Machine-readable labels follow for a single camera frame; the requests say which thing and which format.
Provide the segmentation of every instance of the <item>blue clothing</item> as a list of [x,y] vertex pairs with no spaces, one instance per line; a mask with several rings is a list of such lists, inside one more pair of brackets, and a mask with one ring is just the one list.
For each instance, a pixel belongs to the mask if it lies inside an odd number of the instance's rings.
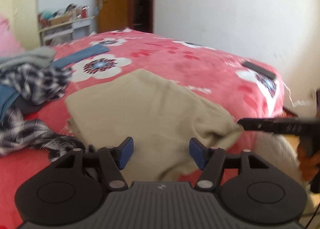
[[3,122],[5,113],[18,96],[19,93],[14,88],[0,85],[0,123]]
[[86,59],[91,56],[99,55],[105,52],[108,52],[109,48],[103,45],[97,44],[94,46],[90,46],[86,49],[73,53],[71,55],[65,56],[61,59],[57,59],[51,63],[52,67],[62,68],[66,67],[71,63],[77,63],[83,59]]

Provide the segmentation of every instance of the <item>blue gripper pad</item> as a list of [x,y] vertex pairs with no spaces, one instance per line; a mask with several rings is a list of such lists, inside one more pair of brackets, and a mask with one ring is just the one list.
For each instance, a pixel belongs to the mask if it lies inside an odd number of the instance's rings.
[[125,139],[123,143],[119,145],[118,149],[121,152],[120,158],[118,160],[118,168],[119,170],[122,170],[127,165],[133,153],[133,139],[131,137]]
[[204,151],[208,150],[202,143],[196,138],[192,138],[189,142],[189,154],[197,164],[198,168],[204,170],[207,165],[207,161],[204,159]]

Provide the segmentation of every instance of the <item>black rectangular object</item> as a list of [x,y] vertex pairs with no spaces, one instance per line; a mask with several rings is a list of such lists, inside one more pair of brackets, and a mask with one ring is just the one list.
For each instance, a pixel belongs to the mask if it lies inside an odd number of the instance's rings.
[[276,74],[275,73],[272,73],[266,69],[264,69],[263,67],[260,67],[258,65],[255,65],[253,64],[252,62],[249,62],[249,61],[246,61],[244,63],[242,63],[242,66],[244,67],[247,67],[249,69],[252,69],[253,71],[261,74],[261,75],[264,75],[272,80],[276,79]]
[[320,117],[320,89],[316,91],[316,100],[317,100],[317,117]]

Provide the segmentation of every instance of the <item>ribbed gray surface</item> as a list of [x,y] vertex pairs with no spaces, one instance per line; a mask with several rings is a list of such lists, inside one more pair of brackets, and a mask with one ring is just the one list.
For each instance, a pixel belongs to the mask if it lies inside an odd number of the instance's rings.
[[20,229],[301,229],[297,223],[262,227],[227,213],[213,194],[193,190],[189,183],[135,182],[125,192],[111,193],[87,219],[61,227],[26,223]]

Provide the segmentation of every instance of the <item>bed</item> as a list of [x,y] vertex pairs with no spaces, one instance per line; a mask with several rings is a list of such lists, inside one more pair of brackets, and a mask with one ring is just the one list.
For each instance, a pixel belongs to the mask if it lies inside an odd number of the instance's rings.
[[[66,89],[66,96],[47,104],[26,119],[39,118],[54,132],[73,135],[67,125],[70,116],[64,104],[65,98],[78,90],[112,81],[139,68],[172,80],[220,104],[234,116],[235,121],[244,117],[263,118],[282,113],[284,89],[275,69],[251,60],[276,73],[277,79],[273,81],[243,67],[241,63],[247,60],[245,58],[194,43],[126,29],[56,46],[56,59],[98,43],[108,46],[110,51],[74,64],[72,82]],[[110,66],[115,61],[117,64],[98,71],[90,70],[89,67],[94,64],[99,68],[101,61],[108,62]],[[252,149],[254,142],[254,133],[243,133],[228,152],[239,153],[243,149]],[[15,191],[48,164],[46,150],[24,149],[0,158],[0,226],[14,229],[21,224],[14,206]],[[195,171],[189,176],[182,176],[180,180],[194,182],[199,174],[199,171]],[[234,175],[232,172],[226,173],[225,179]]]

